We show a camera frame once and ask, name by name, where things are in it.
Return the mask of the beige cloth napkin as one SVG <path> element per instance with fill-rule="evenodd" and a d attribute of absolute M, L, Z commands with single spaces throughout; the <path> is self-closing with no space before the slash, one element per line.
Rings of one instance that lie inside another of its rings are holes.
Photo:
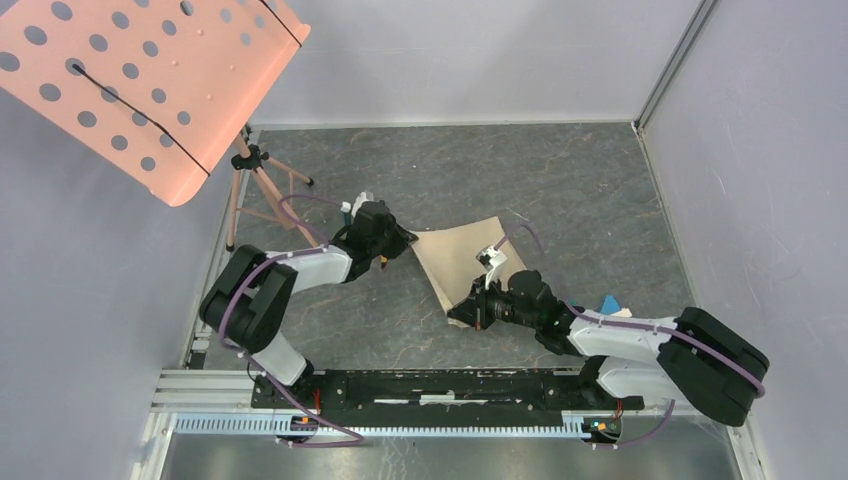
<path fill-rule="evenodd" d="M 476 259 L 505 235 L 497 217 L 443 230 L 421 231 L 412 249 L 447 312 L 472 292 L 472 283 L 487 273 Z"/>

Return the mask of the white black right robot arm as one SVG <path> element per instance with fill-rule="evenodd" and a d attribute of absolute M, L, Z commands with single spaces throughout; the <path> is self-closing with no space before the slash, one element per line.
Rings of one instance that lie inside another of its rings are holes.
<path fill-rule="evenodd" d="M 539 272 L 523 270 L 506 283 L 475 279 L 447 316 L 477 330 L 520 325 L 546 350 L 585 358 L 577 392 L 591 408 L 614 398 L 662 398 L 739 427 L 765 394 L 767 356 L 698 307 L 658 319 L 604 315 L 558 299 Z"/>

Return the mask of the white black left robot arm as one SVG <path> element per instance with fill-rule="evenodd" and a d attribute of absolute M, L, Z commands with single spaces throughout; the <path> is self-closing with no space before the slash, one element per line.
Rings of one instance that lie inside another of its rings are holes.
<path fill-rule="evenodd" d="M 253 245 L 236 249 L 200 303 L 198 316 L 221 344 L 249 358 L 276 383 L 290 407 L 314 394 L 312 364 L 281 331 L 293 295 L 325 285 L 350 283 L 377 259 L 399 257 L 419 240 L 402 227 L 381 201 L 355 207 L 351 221 L 317 247 L 266 252 Z"/>

